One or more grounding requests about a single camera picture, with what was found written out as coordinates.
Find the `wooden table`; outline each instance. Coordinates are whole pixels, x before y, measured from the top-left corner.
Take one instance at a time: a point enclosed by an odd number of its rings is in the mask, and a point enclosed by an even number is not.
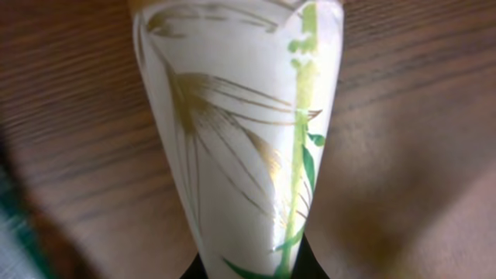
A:
[[[331,278],[496,277],[496,2],[346,4],[307,234]],[[124,0],[0,2],[1,124],[63,278],[177,278],[196,253]]]

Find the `black base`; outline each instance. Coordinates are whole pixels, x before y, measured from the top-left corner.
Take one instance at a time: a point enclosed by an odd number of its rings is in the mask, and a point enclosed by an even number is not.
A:
[[[301,240],[300,252],[294,268],[292,279],[329,279],[317,262],[305,236]],[[193,263],[181,276],[181,279],[208,279],[199,255],[196,255]]]

